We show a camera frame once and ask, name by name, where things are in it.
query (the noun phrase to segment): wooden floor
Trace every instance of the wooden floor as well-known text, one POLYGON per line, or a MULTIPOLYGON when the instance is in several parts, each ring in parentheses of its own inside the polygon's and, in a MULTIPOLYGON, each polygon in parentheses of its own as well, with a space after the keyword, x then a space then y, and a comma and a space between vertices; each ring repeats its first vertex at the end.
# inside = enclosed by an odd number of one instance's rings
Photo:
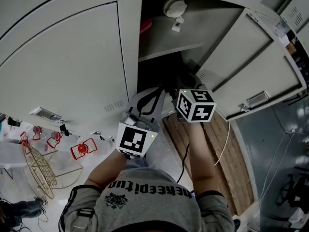
MULTIPOLYGON (((177 149, 181 159, 184 158, 189 144, 187 124, 180 124, 176 114, 163 119, 166 131, 177 149)), ((211 122, 204 123, 206 140, 213 161, 217 162, 225 145, 229 124, 215 112, 211 122)), ((190 153, 185 159, 185 168, 191 177, 190 153)), ((254 202, 252 186, 248 171, 232 128, 220 162, 216 165, 218 188, 225 196, 233 215, 241 215, 254 202)))

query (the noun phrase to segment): gray t-shirt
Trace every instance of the gray t-shirt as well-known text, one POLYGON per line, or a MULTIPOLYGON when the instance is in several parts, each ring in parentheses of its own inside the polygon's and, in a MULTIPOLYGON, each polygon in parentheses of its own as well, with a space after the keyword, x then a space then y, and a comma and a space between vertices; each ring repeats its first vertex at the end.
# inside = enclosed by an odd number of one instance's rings
POLYGON ((123 170, 102 192, 73 188, 59 221, 60 232, 233 232, 224 197, 206 191, 197 198, 166 172, 123 170))

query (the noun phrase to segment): jeans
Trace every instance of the jeans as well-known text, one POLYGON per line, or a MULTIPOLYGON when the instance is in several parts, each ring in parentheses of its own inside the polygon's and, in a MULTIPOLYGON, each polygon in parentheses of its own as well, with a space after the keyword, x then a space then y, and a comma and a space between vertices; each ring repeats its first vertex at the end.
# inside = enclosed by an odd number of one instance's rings
POLYGON ((135 157, 127 162, 125 169, 146 168, 146 167, 148 167, 148 162, 145 158, 135 157))
POLYGON ((15 227, 20 226, 22 218, 36 218, 42 213, 42 201, 20 201, 12 203, 10 209, 15 218, 15 227))

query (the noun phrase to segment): person's leg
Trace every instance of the person's leg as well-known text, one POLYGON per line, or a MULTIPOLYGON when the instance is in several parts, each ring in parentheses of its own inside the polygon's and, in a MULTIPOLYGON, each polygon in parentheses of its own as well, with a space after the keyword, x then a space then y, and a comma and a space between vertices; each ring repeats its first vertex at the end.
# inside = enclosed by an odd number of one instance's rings
POLYGON ((24 215, 23 218, 36 218, 38 217, 40 214, 42 214, 42 210, 37 210, 37 211, 34 211, 30 214, 27 214, 27 215, 24 215))
POLYGON ((14 219, 15 219, 14 227, 19 227, 21 225, 21 217, 14 217, 14 219))
POLYGON ((42 208, 42 200, 36 199, 35 201, 20 201, 18 203, 11 204, 11 209, 16 217, 23 218, 32 212, 38 211, 42 208))

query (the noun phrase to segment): black cable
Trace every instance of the black cable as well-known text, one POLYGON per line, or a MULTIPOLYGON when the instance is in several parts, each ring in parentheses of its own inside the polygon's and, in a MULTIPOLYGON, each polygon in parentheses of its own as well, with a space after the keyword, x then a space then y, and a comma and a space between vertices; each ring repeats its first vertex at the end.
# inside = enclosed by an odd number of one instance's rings
POLYGON ((16 232, 21 232, 23 229, 27 229, 27 230, 29 230, 30 232, 32 232, 31 229, 29 229, 26 225, 24 225, 23 220, 22 220, 21 217, 20 217, 20 219, 21 219, 20 229, 17 230, 16 232))
POLYGON ((2 194, 2 192, 0 192, 0 195, 3 197, 0 197, 0 200, 5 200, 6 202, 8 202, 6 199, 5 199, 5 196, 2 194))
POLYGON ((285 131, 283 125, 281 124, 281 121, 279 120, 279 118, 278 118, 278 116, 277 116, 277 113, 276 113, 275 108, 273 108, 273 106, 271 106, 271 109, 272 109, 272 111, 274 112, 274 115, 275 115, 275 117, 276 117, 276 119, 277 119, 277 121, 278 121, 278 123, 279 123, 279 126, 281 127, 281 129, 282 129, 283 131, 285 131))
POLYGON ((7 201, 6 199, 3 199, 3 198, 0 197, 0 201, 1 201, 1 200, 6 201, 7 203, 11 203, 10 201, 7 201))
POLYGON ((181 175, 179 176, 179 179, 177 180, 177 183, 180 181, 180 179, 182 178, 183 173, 184 173, 184 160, 185 160, 185 158, 186 158, 186 157, 187 157, 187 155, 188 155, 189 145, 190 145, 190 144, 188 144, 187 149, 185 150, 185 155, 184 155, 184 158, 183 158, 183 170, 182 170, 181 175))

